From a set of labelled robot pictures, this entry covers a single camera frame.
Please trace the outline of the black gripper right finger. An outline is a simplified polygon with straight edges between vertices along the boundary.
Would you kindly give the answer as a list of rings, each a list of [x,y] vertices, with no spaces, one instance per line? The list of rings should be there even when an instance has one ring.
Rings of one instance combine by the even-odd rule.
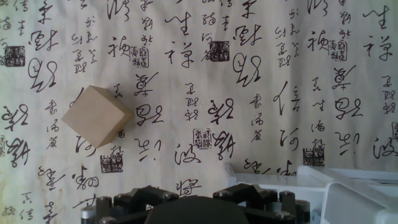
[[[288,190],[237,184],[213,193],[213,198],[231,205],[228,214],[238,223],[310,224],[310,202]]]

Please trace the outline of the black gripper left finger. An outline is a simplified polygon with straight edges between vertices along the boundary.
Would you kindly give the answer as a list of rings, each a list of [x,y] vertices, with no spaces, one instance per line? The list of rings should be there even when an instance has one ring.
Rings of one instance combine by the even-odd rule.
[[[144,223],[150,210],[179,199],[179,194],[148,185],[113,197],[96,198],[80,210],[80,223]]]

